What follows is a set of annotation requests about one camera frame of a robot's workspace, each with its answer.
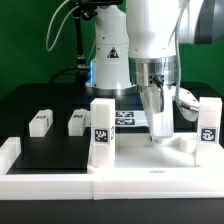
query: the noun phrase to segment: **cable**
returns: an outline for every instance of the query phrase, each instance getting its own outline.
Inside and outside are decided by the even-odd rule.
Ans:
[[[73,8],[73,9],[66,15],[66,17],[64,18],[64,20],[63,20],[63,22],[62,22],[62,24],[61,24],[61,26],[60,26],[60,28],[59,28],[59,30],[58,30],[58,33],[57,33],[57,35],[56,35],[56,37],[55,37],[55,40],[54,40],[53,44],[51,45],[51,47],[49,47],[49,39],[50,39],[50,34],[51,34],[51,28],[52,28],[52,24],[53,24],[53,22],[54,22],[54,20],[55,20],[55,17],[57,16],[57,14],[58,14],[58,12],[61,10],[61,8],[62,8],[65,4],[67,4],[69,1],[70,1],[70,0],[66,0],[66,1],[64,1],[64,2],[58,7],[58,9],[57,9],[56,12],[54,13],[54,15],[52,16],[52,19],[51,19],[51,21],[50,21],[50,24],[49,24],[49,27],[48,27],[48,31],[47,31],[47,37],[46,37],[46,49],[47,49],[48,52],[52,51],[52,49],[55,47],[55,45],[56,45],[56,43],[57,43],[57,40],[58,40],[58,37],[59,37],[59,35],[60,35],[60,33],[61,33],[61,30],[62,30],[62,28],[63,28],[63,26],[64,26],[64,23],[66,22],[66,20],[68,19],[68,17],[69,17],[69,16],[70,16],[76,9],[79,8],[79,6],[76,6],[75,8]]]
[[[91,56],[92,56],[92,53],[93,53],[93,50],[94,50],[95,46],[96,46],[96,39],[94,40],[92,49],[91,49],[91,51],[90,51],[90,53],[89,53],[89,56],[88,56],[88,59],[87,59],[87,62],[86,62],[87,65],[88,65],[89,60],[90,60],[90,58],[91,58]]]
[[[176,29],[175,29],[175,48],[176,48],[176,54],[177,54],[177,82],[176,82],[176,93],[175,93],[175,102],[179,107],[183,107],[187,110],[191,111],[198,111],[198,108],[195,108],[191,105],[188,105],[184,103],[183,101],[180,100],[179,92],[180,92],[180,82],[181,82],[181,61],[180,61],[180,51],[179,51],[179,41],[178,41],[178,34],[179,34],[179,29],[180,29],[180,23],[184,14],[185,9],[189,5],[190,0],[187,0],[180,11],[178,21],[176,24]]]
[[[163,89],[163,85],[160,84],[160,95],[161,95],[161,106],[160,106],[160,112],[164,112],[164,89]]]
[[[71,71],[71,70],[76,70],[76,69],[78,69],[78,68],[77,67],[70,67],[70,68],[63,69],[62,71],[60,71],[58,73],[55,73],[54,75],[51,76],[48,83],[53,83],[61,75],[73,75],[73,74],[66,74],[65,72],[68,72],[68,71]]]

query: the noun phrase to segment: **black cable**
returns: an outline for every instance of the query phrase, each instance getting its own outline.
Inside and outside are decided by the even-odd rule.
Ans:
[[[79,6],[78,3],[68,3],[68,7],[72,10],[74,7]],[[83,42],[82,42],[82,29],[81,29],[81,8],[73,12],[73,18],[75,21],[75,31],[76,31],[76,45],[77,45],[77,64],[85,64],[85,56],[83,51]]]
[[[161,104],[160,104],[160,112],[164,111],[164,89],[163,89],[163,80],[160,76],[156,75],[153,78],[153,81],[160,89],[160,96],[161,96]]]
[[[160,85],[160,91],[161,91],[161,107],[160,107],[160,112],[164,111],[164,89],[163,89],[163,84]]]
[[[51,78],[49,79],[48,83],[53,83],[61,75],[72,75],[72,74],[66,74],[66,72],[72,71],[72,70],[77,70],[77,69],[78,69],[77,67],[69,67],[69,68],[63,69],[60,72],[52,75]]]

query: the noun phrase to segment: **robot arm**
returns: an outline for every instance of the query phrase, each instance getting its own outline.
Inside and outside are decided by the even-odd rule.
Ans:
[[[122,3],[122,0],[79,0],[83,18],[98,14],[97,7]],[[221,0],[127,0],[127,32],[129,36],[129,69],[131,83],[139,87],[150,133],[155,142],[173,134],[173,84],[177,74],[177,41],[197,43],[205,40],[200,33],[206,18],[220,20]],[[216,25],[212,23],[212,37],[217,39]],[[176,91],[178,106],[186,119],[197,119],[198,102],[181,90]]]

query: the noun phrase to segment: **small white block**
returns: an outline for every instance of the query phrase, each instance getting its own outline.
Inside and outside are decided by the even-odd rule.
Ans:
[[[86,127],[87,110],[75,110],[68,122],[69,136],[82,136]]]
[[[111,128],[115,123],[115,100],[96,98],[91,103],[91,127]]]
[[[196,135],[180,137],[180,151],[194,153],[196,150]]]
[[[30,137],[44,137],[53,123],[51,110],[40,110],[29,123]]]

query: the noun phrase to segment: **white cube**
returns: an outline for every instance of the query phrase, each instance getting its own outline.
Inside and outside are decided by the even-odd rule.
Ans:
[[[52,110],[40,110],[29,123],[30,137],[44,137],[52,123]]]
[[[75,110],[68,122],[69,136],[82,136],[86,127],[87,110]]]

